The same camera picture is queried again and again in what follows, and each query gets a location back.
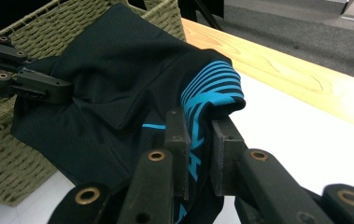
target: black clamp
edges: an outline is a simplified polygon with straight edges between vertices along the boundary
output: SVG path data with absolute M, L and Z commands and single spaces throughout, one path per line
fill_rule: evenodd
M 70 101 L 73 84 L 23 68 L 32 61 L 26 52 L 15 49 L 7 36 L 0 35 L 0 97 L 17 94 L 56 105 Z
M 165 126 L 164 148 L 143 153 L 131 180 L 113 190 L 101 183 L 77 185 L 49 224 L 174 223 L 175 197 L 187 199 L 191 140 L 181 108 L 167 113 Z M 229 117 L 213 120 L 211 129 L 212 186 L 216 196 L 235 196 L 241 223 L 354 224 L 354 187 L 333 184 L 317 195 L 302 188 L 271 153 L 248 148 Z

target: black jersey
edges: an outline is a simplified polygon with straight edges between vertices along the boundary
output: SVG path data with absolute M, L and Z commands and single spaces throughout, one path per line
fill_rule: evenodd
M 216 218 L 223 199 L 208 178 L 208 121 L 245 106 L 228 58 L 115 5 L 62 55 L 26 68 L 74 83 L 74 94 L 65 105 L 18 98 L 12 134 L 76 185 L 99 182 L 114 189 L 130 178 L 141 153 L 162 139 L 166 112 L 182 106 L 191 135 L 190 199 L 175 199 L 175 221 Z

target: blue stripe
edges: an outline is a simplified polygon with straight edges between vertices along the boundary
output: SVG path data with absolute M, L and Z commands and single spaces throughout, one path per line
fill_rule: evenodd
M 181 204 L 179 206 L 179 216 L 177 219 L 176 224 L 179 224 L 180 221 L 182 221 L 182 218 L 184 218 L 188 213 L 186 212 L 186 209 L 183 207 L 183 205 Z
M 160 124 L 143 124 L 142 127 L 143 128 L 165 130 L 165 125 L 160 125 Z
M 218 72 L 222 72 L 223 74 L 232 73 L 239 79 L 239 75 L 232 69 L 229 64 L 221 61 L 210 63 L 202 69 L 202 71 L 193 79 L 185 91 L 182 92 L 183 102 L 186 102 L 186 98 L 191 96 L 191 92 L 194 91 L 195 88 L 202 83 L 203 79 L 206 79 L 208 76 Z
M 199 177 L 197 166 L 201 165 L 201 160 L 193 151 L 205 141 L 199 123 L 202 110 L 208 103 L 213 106 L 234 104 L 236 98 L 244 99 L 240 76 L 229 64 L 221 61 L 210 63 L 203 68 L 181 94 L 181 103 L 191 135 L 189 172 L 196 181 Z

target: woven basket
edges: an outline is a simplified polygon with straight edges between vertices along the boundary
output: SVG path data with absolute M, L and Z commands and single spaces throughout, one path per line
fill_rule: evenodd
M 59 55 L 85 27 L 109 7 L 122 2 L 145 20 L 185 40 L 177 0 L 145 0 L 147 10 L 127 0 L 52 0 L 2 30 L 13 45 L 31 57 Z M 9 134 L 14 98 L 0 99 L 0 203 L 17 205 L 39 187 L 56 168 L 40 153 Z

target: wooden panel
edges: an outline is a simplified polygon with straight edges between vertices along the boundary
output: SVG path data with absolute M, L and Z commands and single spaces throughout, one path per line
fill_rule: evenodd
M 354 124 L 354 77 L 193 21 L 182 22 L 190 44 L 215 49 L 231 58 L 237 71 Z

